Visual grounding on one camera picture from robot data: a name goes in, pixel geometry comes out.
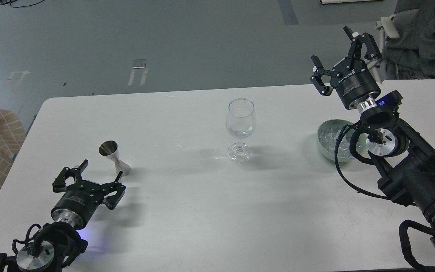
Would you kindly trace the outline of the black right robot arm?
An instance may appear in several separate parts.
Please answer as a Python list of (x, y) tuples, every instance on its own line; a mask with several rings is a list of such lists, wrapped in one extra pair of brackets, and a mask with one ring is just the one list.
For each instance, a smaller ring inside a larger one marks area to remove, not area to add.
[[(360, 119), (345, 125), (336, 139), (333, 155), (337, 172), (358, 193), (421, 210), (429, 225), (403, 221), (399, 226), (401, 251), (404, 260), (417, 271), (435, 272), (435, 266), (416, 260), (408, 233), (412, 228), (428, 234), (435, 248), (435, 149), (400, 118), (402, 95), (398, 91), (379, 97), (381, 89), (366, 63), (382, 56), (373, 36), (353, 32), (348, 26), (344, 26), (344, 32), (351, 42), (350, 49), (331, 70), (324, 68), (319, 57), (311, 57), (315, 69), (310, 81), (319, 94), (330, 96), (336, 91), (346, 110), (358, 110), (360, 114)], [(383, 196), (355, 186), (343, 175), (337, 153), (350, 130), (354, 133), (349, 151), (360, 162), (376, 167), (380, 174), (378, 189)]]

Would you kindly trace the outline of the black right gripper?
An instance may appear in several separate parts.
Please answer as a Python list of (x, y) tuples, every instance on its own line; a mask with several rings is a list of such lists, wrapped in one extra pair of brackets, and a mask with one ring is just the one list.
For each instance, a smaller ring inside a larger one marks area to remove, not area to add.
[[(324, 69), (318, 56), (312, 55), (315, 71), (310, 81), (320, 95), (330, 96), (332, 88), (335, 89), (345, 109), (353, 110), (356, 108), (357, 99), (368, 96), (375, 99), (381, 93), (378, 83), (368, 71), (365, 62), (361, 60), (362, 46), (366, 47), (364, 55), (366, 60), (379, 60), (382, 54), (371, 34), (352, 32), (348, 26), (344, 26), (343, 30), (352, 42), (347, 57), (335, 64), (331, 71)], [(331, 87), (324, 84), (323, 76), (331, 77)]]

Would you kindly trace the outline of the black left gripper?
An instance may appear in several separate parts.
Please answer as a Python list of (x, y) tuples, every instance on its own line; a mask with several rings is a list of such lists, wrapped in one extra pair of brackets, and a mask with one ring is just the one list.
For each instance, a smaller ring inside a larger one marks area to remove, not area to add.
[[(107, 184), (83, 181), (82, 172), (87, 166), (88, 159), (85, 159), (77, 167), (64, 167), (52, 184), (54, 193), (65, 193), (52, 209), (51, 217), (55, 222), (67, 223), (75, 230), (86, 227), (99, 205), (114, 210), (126, 190), (121, 182), (122, 175), (117, 175), (114, 181)], [(66, 181), (70, 177), (74, 179), (74, 184), (67, 186)]]

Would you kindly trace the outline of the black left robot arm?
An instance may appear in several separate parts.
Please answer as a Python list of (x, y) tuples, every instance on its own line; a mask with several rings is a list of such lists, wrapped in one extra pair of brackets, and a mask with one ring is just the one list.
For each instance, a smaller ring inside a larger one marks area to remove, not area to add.
[(126, 190), (121, 178), (131, 171), (118, 161), (114, 181), (97, 184), (83, 179), (87, 165), (84, 160), (77, 167), (62, 169), (52, 184), (53, 192), (63, 193), (51, 211), (53, 223), (33, 224), (23, 240), (13, 240), (14, 255), (0, 253), (0, 272), (60, 272), (86, 251), (88, 242), (78, 231), (87, 226), (99, 205), (116, 208)]

